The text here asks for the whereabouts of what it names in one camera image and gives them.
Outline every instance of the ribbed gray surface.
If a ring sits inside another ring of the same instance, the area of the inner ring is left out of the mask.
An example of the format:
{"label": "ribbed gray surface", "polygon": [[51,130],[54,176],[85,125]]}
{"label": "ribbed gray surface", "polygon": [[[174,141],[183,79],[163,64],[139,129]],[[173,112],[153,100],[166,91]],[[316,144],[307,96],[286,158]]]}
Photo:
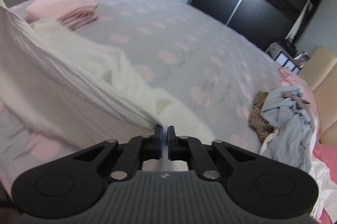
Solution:
{"label": "ribbed gray surface", "polygon": [[77,216],[43,220],[21,216],[16,224],[315,224],[305,215],[290,220],[257,217],[234,204],[222,185],[200,180],[194,171],[142,172],[113,183],[102,199]]}

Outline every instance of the pink fabric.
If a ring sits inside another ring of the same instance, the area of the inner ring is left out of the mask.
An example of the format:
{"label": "pink fabric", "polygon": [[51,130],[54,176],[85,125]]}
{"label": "pink fabric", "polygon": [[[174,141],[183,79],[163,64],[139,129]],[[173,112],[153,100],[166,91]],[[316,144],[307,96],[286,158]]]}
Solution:
{"label": "pink fabric", "polygon": [[302,98],[310,103],[310,113],[318,116],[314,93],[312,92],[311,88],[306,83],[306,81],[303,80],[298,75],[294,74],[287,67],[279,67],[278,72],[280,75],[280,84],[282,86],[296,86],[298,84],[303,86],[303,97]]}
{"label": "pink fabric", "polygon": [[[330,169],[330,178],[334,183],[337,183],[337,146],[330,146],[321,143],[315,145],[313,154],[316,158],[323,161]],[[331,224],[331,219],[326,211],[320,218],[322,224]]]}
{"label": "pink fabric", "polygon": [[74,30],[96,20],[97,7],[94,0],[36,0],[26,8],[26,20],[51,18]]}

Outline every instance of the leather headboard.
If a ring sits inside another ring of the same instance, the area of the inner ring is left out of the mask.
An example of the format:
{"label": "leather headboard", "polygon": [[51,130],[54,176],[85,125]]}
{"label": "leather headboard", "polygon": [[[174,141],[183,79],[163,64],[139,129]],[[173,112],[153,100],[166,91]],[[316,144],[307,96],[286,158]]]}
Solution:
{"label": "leather headboard", "polygon": [[337,146],[337,55],[320,46],[299,76],[315,95],[321,142]]}

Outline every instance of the white garment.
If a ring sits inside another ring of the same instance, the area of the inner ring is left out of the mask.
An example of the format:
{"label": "white garment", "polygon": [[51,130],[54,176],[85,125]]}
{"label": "white garment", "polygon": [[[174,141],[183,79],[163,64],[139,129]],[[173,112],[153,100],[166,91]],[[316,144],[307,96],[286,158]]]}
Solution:
{"label": "white garment", "polygon": [[151,134],[156,124],[214,140],[211,130],[163,89],[151,89],[123,51],[56,21],[29,26],[0,0],[0,97],[30,129],[79,148]]}
{"label": "white garment", "polygon": [[[331,220],[335,219],[337,220],[337,212],[336,212],[336,199],[337,199],[337,185],[331,180],[330,178],[330,169],[326,166],[324,162],[316,158],[313,154],[313,150],[315,147],[316,139],[317,139],[317,131],[318,131],[318,119],[314,118],[314,133],[311,136],[310,139],[310,163],[311,168],[309,171],[309,175],[311,175],[312,178],[317,183],[318,190],[319,190],[319,196],[317,199],[317,202],[312,209],[312,212],[310,214],[311,217],[313,217],[316,221],[320,222],[320,217],[322,215],[323,208],[328,213]],[[274,138],[277,137],[278,132],[272,133],[265,141],[262,143],[260,147],[259,154],[261,155],[267,148],[268,143],[270,143]]]}

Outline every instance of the gray bed sheet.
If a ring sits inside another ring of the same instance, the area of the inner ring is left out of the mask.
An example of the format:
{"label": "gray bed sheet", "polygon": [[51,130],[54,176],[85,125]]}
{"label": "gray bed sheet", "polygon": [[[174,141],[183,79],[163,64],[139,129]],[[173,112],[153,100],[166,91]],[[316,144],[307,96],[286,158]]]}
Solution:
{"label": "gray bed sheet", "polygon": [[[271,58],[219,21],[175,0],[96,1],[99,19],[78,34],[122,48],[149,85],[179,99],[216,138],[258,151],[247,119],[257,91],[279,86]],[[24,18],[31,2],[11,9]],[[1,109],[0,180],[7,191],[25,170],[77,151],[28,130],[6,106]]]}

